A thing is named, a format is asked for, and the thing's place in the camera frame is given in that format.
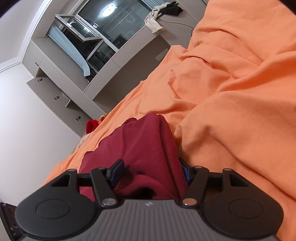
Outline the dark red sweater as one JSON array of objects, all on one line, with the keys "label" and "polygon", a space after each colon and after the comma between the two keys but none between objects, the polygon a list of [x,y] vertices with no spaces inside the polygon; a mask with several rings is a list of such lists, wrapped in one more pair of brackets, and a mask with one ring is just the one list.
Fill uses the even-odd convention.
[{"label": "dark red sweater", "polygon": [[84,155],[79,173],[109,168],[119,159],[125,163],[125,172],[113,190],[118,200],[179,201],[188,189],[171,129],[162,115],[149,113],[139,120],[126,120],[96,150]]}]

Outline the pink patterned cloth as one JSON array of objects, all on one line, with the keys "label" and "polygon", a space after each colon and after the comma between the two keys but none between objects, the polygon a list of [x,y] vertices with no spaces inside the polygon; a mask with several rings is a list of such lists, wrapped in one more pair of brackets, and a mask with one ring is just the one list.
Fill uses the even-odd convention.
[{"label": "pink patterned cloth", "polygon": [[[104,115],[102,115],[99,119],[98,119],[98,121],[99,121],[99,125],[106,119],[106,117],[108,116],[108,114],[104,114]],[[77,145],[76,145],[76,147],[75,147],[75,149],[73,150],[73,152],[72,153],[74,153],[74,152],[76,152],[77,150],[79,150],[83,145],[84,145],[84,143],[87,141],[87,139],[89,138],[89,136],[90,136],[90,134],[91,133],[89,133],[89,134],[86,134],[86,132],[85,132],[85,134],[82,136],[82,138],[79,140],[79,142],[77,143]]]}]

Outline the bright red garment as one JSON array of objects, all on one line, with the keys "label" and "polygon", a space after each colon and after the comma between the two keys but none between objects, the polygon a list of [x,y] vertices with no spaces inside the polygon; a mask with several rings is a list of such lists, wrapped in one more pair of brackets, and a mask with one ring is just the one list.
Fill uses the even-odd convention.
[{"label": "bright red garment", "polygon": [[86,134],[93,132],[99,126],[98,120],[89,120],[86,123]]}]

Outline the open grey cabinet door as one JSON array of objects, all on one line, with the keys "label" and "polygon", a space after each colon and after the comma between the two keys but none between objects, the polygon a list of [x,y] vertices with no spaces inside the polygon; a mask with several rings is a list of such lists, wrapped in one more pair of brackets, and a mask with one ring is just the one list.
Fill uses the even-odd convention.
[{"label": "open grey cabinet door", "polygon": [[48,77],[35,77],[27,82],[44,104],[79,136],[85,133],[90,117]]}]

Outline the orange bed duvet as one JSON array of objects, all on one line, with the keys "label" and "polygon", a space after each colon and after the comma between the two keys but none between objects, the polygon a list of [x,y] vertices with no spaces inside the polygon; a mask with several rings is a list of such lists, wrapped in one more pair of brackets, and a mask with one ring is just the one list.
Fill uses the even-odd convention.
[{"label": "orange bed duvet", "polygon": [[178,153],[211,171],[233,168],[277,200],[278,232],[295,240],[295,14],[280,1],[210,1],[189,47],[112,109],[48,180],[79,168],[87,151],[128,118],[165,117]]}]

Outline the grey built-in wardrobe unit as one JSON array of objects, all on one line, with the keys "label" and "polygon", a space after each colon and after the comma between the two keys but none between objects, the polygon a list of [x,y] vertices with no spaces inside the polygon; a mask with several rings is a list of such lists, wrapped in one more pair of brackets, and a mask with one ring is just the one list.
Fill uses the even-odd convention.
[{"label": "grey built-in wardrobe unit", "polygon": [[[178,16],[158,14],[166,28],[152,34],[144,24],[151,12],[142,1],[45,1],[23,56],[23,65],[35,77],[50,78],[91,119],[110,112],[159,65],[157,56],[173,45],[187,47],[203,18],[207,1],[176,1]],[[102,37],[81,42],[64,28],[55,14],[75,15]],[[47,35],[57,26],[80,52],[90,76]]]}]

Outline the left light blue curtain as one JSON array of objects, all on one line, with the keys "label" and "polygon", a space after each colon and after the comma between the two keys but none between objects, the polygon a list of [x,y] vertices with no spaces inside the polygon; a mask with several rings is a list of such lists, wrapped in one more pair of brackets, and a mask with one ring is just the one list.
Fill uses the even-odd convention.
[{"label": "left light blue curtain", "polygon": [[47,35],[83,70],[85,77],[90,76],[86,60],[57,26],[51,26]]}]

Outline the light blue curtain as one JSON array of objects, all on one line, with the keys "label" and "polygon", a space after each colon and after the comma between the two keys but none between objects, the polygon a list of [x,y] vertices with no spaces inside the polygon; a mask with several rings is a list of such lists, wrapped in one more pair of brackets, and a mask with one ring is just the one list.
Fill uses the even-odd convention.
[{"label": "light blue curtain", "polygon": [[85,77],[90,76],[86,60],[57,26],[51,26],[47,35],[83,70]]},{"label": "light blue curtain", "polygon": [[150,9],[153,9],[153,7],[165,4],[167,1],[165,1],[165,0],[142,0],[142,2],[144,4],[146,4]]}]

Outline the open window sash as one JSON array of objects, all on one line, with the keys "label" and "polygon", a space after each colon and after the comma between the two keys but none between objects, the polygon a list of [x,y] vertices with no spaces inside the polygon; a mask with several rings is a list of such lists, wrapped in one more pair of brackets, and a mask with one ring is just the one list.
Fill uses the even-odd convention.
[{"label": "open window sash", "polygon": [[55,14],[55,20],[57,20],[64,28],[71,32],[81,42],[102,39],[102,37],[91,30],[90,27],[79,20],[79,18],[75,15]]}]

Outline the white cloth on sill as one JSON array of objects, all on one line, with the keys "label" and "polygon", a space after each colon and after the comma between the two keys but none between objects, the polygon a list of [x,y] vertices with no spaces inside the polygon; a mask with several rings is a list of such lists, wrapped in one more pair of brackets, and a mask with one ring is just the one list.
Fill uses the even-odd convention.
[{"label": "white cloth on sill", "polygon": [[161,4],[159,6],[154,6],[151,10],[151,12],[146,16],[145,20],[144,20],[144,24],[147,28],[149,28],[152,32],[152,34],[159,34],[162,31],[165,31],[166,28],[161,26],[158,22],[157,22],[157,17],[158,14],[160,12],[160,10],[164,9],[168,4],[168,2]]}]

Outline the black cloth on sill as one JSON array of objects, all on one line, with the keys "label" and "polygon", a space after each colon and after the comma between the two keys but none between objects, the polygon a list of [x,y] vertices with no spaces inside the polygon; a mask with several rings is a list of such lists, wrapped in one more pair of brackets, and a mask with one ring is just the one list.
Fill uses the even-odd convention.
[{"label": "black cloth on sill", "polygon": [[178,16],[182,11],[183,9],[178,5],[178,3],[173,1],[162,8],[159,13],[162,15]]}]

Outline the right light blue curtain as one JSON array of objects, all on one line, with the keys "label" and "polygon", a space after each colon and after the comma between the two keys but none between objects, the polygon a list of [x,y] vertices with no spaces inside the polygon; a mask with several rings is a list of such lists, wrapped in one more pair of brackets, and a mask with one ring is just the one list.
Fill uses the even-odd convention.
[{"label": "right light blue curtain", "polygon": [[142,0],[142,2],[144,4],[146,4],[150,9],[153,9],[153,7],[165,4],[167,1],[165,1],[165,0]]}]

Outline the white wall socket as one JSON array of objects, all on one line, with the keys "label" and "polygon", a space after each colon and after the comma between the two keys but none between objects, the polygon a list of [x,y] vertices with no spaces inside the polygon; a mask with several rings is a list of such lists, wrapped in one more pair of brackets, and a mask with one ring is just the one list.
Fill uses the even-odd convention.
[{"label": "white wall socket", "polygon": [[164,49],[163,51],[161,51],[157,56],[155,56],[155,59],[157,61],[161,61],[164,59],[164,57],[166,56],[166,54],[168,53],[168,48]]}]

